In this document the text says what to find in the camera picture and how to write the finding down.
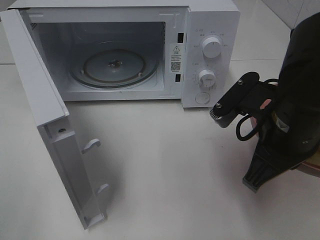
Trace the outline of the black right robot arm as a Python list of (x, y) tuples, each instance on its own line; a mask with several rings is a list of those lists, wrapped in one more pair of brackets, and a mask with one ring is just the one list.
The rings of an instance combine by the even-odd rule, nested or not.
[(295, 169), (320, 147), (320, 15), (301, 21), (290, 41), (276, 97), (256, 118), (258, 142), (242, 182), (253, 192)]

